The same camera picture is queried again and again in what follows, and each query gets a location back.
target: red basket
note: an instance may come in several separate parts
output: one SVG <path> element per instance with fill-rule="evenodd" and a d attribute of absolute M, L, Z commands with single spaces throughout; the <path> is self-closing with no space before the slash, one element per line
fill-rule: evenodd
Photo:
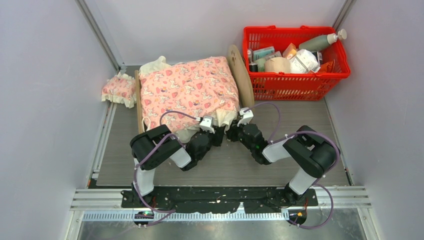
<path fill-rule="evenodd" d="M 299 47 L 319 35 L 332 34 L 335 30 L 327 26 L 301 26 L 300 28 L 277 28 L 276 26 L 247 26 L 244 28 L 243 56 L 253 86 L 255 100 L 318 101 L 340 80 L 349 77 L 351 70 L 346 61 L 341 41 L 322 51 L 322 62 L 334 59 L 332 73 L 274 73 L 249 71 L 248 49 L 257 50 L 273 46 L 283 51 L 290 43 Z"/>

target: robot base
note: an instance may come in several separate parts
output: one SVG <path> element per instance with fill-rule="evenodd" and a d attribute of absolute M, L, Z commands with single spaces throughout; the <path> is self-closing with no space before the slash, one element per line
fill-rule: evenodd
<path fill-rule="evenodd" d="M 132 191 L 123 191 L 121 207 L 143 208 L 134 186 Z M 284 198 L 285 190 L 281 187 L 189 187 L 189 186 L 155 186 L 144 197 L 150 206 L 157 209 L 175 209 L 177 213 L 224 214 L 235 212 L 243 203 L 246 214 L 278 213 L 281 208 L 303 207 L 306 199 L 308 206 L 318 206 L 314 189 L 308 189 L 294 205 Z"/>

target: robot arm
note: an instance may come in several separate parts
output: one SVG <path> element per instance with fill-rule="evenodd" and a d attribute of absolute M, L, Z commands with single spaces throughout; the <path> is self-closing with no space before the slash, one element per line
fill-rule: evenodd
<path fill-rule="evenodd" d="M 302 131 L 315 132 L 306 125 L 297 130 Z M 271 144 L 263 150 L 263 155 L 270 162 L 292 157 L 300 165 L 296 175 L 284 188 L 284 198 L 292 204 L 296 204 L 311 185 L 323 177 L 337 158 L 336 150 L 314 134 L 299 134 Z"/>
<path fill-rule="evenodd" d="M 284 198 L 293 205 L 296 204 L 311 185 L 323 177 L 335 163 L 335 149 L 315 134 L 299 134 L 276 143 L 267 142 L 256 124 L 250 123 L 253 118 L 252 111 L 245 111 L 243 108 L 239 112 L 239 121 L 235 120 L 227 131 L 228 139 L 233 142 L 240 141 L 261 165 L 292 157 L 300 165 L 300 169 L 286 185 Z M 315 132 L 306 125 L 297 130 L 302 131 Z"/>
<path fill-rule="evenodd" d="M 195 167 L 198 161 L 203 159 L 212 145 L 221 145 L 224 128 L 214 127 L 214 118 L 211 116 L 199 117 L 199 122 L 200 131 L 191 137 L 185 148 L 181 146 L 175 137 L 170 137 L 163 142 L 146 162 L 138 167 L 139 169 L 137 170 L 135 179 L 142 196 L 153 191 L 155 168 L 168 158 L 181 170 L 188 171 Z M 155 148 L 156 144 L 170 133 L 171 131 L 166 125 L 160 125 L 135 136 L 129 144 L 132 149 L 135 166 L 137 167 L 153 148 Z"/>

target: gray bottle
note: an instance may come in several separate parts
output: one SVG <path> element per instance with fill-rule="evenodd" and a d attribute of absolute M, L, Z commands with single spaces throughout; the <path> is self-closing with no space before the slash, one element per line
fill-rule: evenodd
<path fill-rule="evenodd" d="M 345 40 L 347 37 L 348 33 L 346 30 L 342 29 L 338 31 L 337 35 L 335 33 L 331 33 L 328 35 L 317 36 L 308 41 L 305 41 L 299 45 L 299 49 L 305 49 L 310 52 L 319 52 L 330 47 L 331 44 L 337 42 L 337 39 Z"/>

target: floor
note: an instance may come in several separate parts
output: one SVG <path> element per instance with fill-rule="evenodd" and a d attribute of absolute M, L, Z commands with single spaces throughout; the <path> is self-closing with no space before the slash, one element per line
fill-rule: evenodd
<path fill-rule="evenodd" d="M 127 69 L 133 73 L 134 67 Z M 321 101 L 273 101 L 281 111 L 281 124 L 275 139 L 308 125 L 335 140 L 326 104 Z M 261 105 L 252 120 L 265 139 L 278 123 L 272 105 Z M 98 186 L 129 186 L 133 180 L 134 162 L 130 140 L 137 135 L 136 108 L 118 104 L 105 148 Z M 295 175 L 299 165 L 293 159 L 280 160 L 270 165 L 259 165 L 239 142 L 224 140 L 221 147 L 212 147 L 205 158 L 193 169 L 183 172 L 172 161 L 165 161 L 155 172 L 154 184 L 159 186 L 285 186 Z M 325 186 L 348 185 L 340 162 L 326 178 Z"/>
<path fill-rule="evenodd" d="M 308 209 L 305 226 L 316 226 L 330 210 Z M 131 221 L 83 221 L 78 240 L 366 240 L 356 209 L 335 209 L 328 224 L 314 230 L 298 229 L 286 221 L 190 221 L 163 222 L 155 227 L 138 229 Z"/>

